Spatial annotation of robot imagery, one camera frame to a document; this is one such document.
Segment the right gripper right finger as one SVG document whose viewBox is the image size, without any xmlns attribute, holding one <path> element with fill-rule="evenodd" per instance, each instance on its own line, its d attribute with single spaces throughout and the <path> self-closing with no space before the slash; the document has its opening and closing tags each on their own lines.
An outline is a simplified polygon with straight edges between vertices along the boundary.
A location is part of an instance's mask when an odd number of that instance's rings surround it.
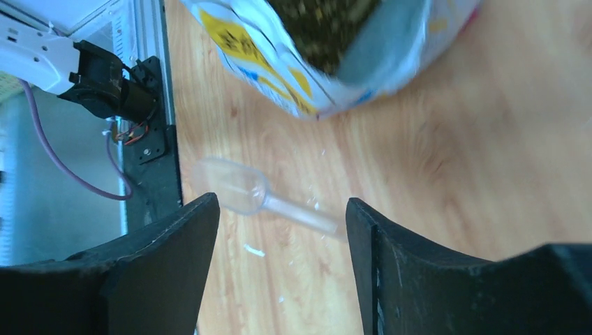
<svg viewBox="0 0 592 335">
<path fill-rule="evenodd" d="M 492 262 L 357 198 L 346 227 L 365 334 L 591 333 L 590 244 L 545 244 Z"/>
</svg>

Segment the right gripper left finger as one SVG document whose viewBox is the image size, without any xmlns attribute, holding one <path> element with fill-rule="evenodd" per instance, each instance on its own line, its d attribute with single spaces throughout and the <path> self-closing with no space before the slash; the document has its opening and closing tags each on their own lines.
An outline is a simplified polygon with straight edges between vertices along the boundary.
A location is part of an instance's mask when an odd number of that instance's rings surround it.
<svg viewBox="0 0 592 335">
<path fill-rule="evenodd" d="M 2 334 L 193 334 L 219 229 L 205 193 L 64 260 L 1 268 Z"/>
</svg>

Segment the clear plastic scoop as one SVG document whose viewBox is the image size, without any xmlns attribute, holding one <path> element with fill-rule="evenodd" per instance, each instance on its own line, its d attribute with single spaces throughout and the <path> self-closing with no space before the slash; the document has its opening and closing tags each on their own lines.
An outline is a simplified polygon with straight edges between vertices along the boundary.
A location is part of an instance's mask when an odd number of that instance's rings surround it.
<svg viewBox="0 0 592 335">
<path fill-rule="evenodd" d="M 222 158 L 203 158 L 192 170 L 195 191 L 215 193 L 219 204 L 243 216 L 268 211 L 303 227 L 347 241 L 346 223 L 302 202 L 275 193 L 259 170 Z"/>
</svg>

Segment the pet food bag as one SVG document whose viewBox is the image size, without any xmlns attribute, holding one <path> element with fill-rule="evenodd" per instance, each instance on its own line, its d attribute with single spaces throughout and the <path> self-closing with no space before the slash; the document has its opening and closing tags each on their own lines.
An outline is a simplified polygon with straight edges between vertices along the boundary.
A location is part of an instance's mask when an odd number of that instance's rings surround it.
<svg viewBox="0 0 592 335">
<path fill-rule="evenodd" d="M 221 63 L 298 119 L 396 93 L 440 56 L 479 1 L 185 1 Z"/>
</svg>

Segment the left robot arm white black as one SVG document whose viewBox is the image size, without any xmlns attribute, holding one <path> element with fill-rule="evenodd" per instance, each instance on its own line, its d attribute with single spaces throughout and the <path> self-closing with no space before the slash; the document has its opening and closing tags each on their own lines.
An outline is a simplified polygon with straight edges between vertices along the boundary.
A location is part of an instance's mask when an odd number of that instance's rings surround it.
<svg viewBox="0 0 592 335">
<path fill-rule="evenodd" d="M 124 63 L 115 54 L 6 15 L 1 16 L 1 72 L 81 105 L 101 119 L 120 117 L 140 124 L 158 108 L 148 87 L 124 77 Z"/>
</svg>

